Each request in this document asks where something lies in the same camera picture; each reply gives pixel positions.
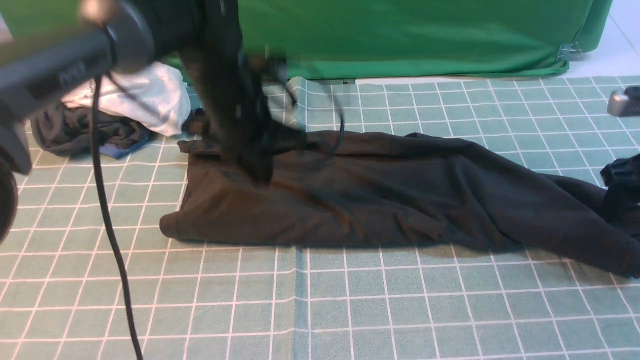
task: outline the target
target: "black cord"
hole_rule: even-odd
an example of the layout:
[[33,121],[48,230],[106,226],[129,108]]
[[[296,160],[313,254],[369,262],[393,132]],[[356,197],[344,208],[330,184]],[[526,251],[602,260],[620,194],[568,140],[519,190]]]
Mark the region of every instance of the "black cord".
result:
[[140,347],[140,340],[138,339],[138,333],[136,332],[136,324],[133,318],[133,306],[131,303],[131,290],[129,289],[129,280],[127,278],[127,268],[124,263],[124,258],[120,252],[120,246],[118,246],[118,240],[116,239],[115,231],[113,230],[113,223],[111,221],[111,215],[109,214],[109,203],[107,201],[107,193],[104,189],[104,178],[102,176],[102,164],[100,163],[100,130],[97,123],[98,118],[98,103],[100,101],[100,88],[102,87],[102,77],[97,76],[95,78],[95,93],[93,94],[93,108],[91,114],[91,120],[89,121],[89,131],[91,133],[91,155],[93,158],[93,175],[95,177],[95,187],[98,189],[98,199],[100,200],[100,210],[102,210],[102,219],[104,220],[104,228],[107,232],[107,237],[111,243],[113,249],[113,255],[116,257],[118,263],[118,271],[120,271],[120,278],[122,279],[122,295],[124,296],[124,305],[127,311],[127,322],[129,323],[129,332],[131,333],[131,341],[133,342],[133,349],[136,351],[136,359],[143,360],[142,348]]
[[[309,63],[308,65],[310,65],[313,68],[313,71],[316,73],[316,75],[319,76],[319,78],[322,78],[322,74],[320,70],[316,66],[314,66],[313,63]],[[293,103],[296,104],[296,100],[293,97],[293,93],[289,89],[289,85],[288,84],[281,84],[281,85],[285,89],[285,91],[287,92],[287,94],[289,95]],[[333,110],[337,111],[338,117],[340,118],[340,135],[338,136],[338,142],[335,144],[332,151],[332,155],[335,156],[337,155],[338,151],[342,147],[342,144],[344,143],[344,126],[345,126],[344,109],[342,108],[342,105],[340,105],[340,101],[338,101],[338,98],[333,93],[333,90],[331,91],[331,95],[329,95],[329,92],[326,92],[326,94],[327,96],[331,97],[331,100],[333,102]]]
[[138,104],[138,106],[140,106],[143,110],[145,110],[147,113],[155,116],[158,118],[158,120],[160,120],[161,122],[162,120],[162,115],[160,115],[160,113],[158,113],[156,110],[152,109],[151,106],[145,104],[144,101],[140,100],[139,97],[133,95],[132,93],[130,93],[127,89],[124,88],[124,86],[122,86],[120,83],[118,83],[114,78],[113,75],[108,72],[107,73],[107,78],[116,86],[116,88],[122,92],[127,98],[129,98],[129,100],[135,102],[136,104]]

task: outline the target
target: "cutting mat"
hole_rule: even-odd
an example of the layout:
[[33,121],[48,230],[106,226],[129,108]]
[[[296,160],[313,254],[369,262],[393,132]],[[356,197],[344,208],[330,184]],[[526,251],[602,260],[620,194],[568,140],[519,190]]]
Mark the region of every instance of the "cutting mat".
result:
[[[639,77],[336,85],[294,79],[309,131],[422,132],[480,143],[533,170],[601,184],[640,151],[640,121],[606,115]],[[274,112],[284,95],[268,89]],[[88,158],[38,149],[0,245],[0,360],[133,359]],[[640,282],[536,249],[239,248],[166,239],[186,157],[162,138],[104,159],[146,359],[640,358]]]

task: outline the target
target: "black garment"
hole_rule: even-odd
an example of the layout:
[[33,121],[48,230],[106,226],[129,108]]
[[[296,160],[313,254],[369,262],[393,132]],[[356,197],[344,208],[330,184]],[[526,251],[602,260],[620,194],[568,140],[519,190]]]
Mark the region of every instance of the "black garment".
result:
[[[89,120],[91,108],[68,108],[59,102],[31,118],[33,137],[45,151],[57,156],[74,156],[90,150]],[[100,153],[121,158],[147,144],[153,133],[126,117],[97,113],[100,129]]]
[[449,242],[474,250],[537,247],[622,276],[640,276],[640,208],[611,223],[604,189],[537,174],[461,139],[412,134],[308,135],[274,158],[269,188],[220,162],[206,141],[180,142],[188,187],[160,221],[178,240],[306,247]]

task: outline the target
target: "green cloth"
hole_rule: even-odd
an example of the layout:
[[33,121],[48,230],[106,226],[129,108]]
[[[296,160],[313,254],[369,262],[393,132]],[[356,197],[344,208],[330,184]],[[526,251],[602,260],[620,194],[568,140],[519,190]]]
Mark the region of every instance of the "green cloth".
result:
[[[546,76],[597,48],[612,0],[240,0],[249,52],[286,49],[310,79]],[[77,0],[2,0],[14,37],[76,21]],[[175,57],[166,61],[180,67]]]

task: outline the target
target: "white cloth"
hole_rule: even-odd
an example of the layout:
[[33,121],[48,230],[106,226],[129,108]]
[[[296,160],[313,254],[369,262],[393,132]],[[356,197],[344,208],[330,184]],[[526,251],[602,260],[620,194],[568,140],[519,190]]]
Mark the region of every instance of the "white cloth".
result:
[[[128,98],[106,77],[100,90],[100,111],[128,117],[161,135],[182,133],[182,125],[191,113],[191,99],[180,71],[162,63],[153,63],[134,75],[113,74],[113,79],[155,113]],[[95,82],[91,80],[68,93],[62,102],[68,108],[90,108],[93,106],[94,89]]]

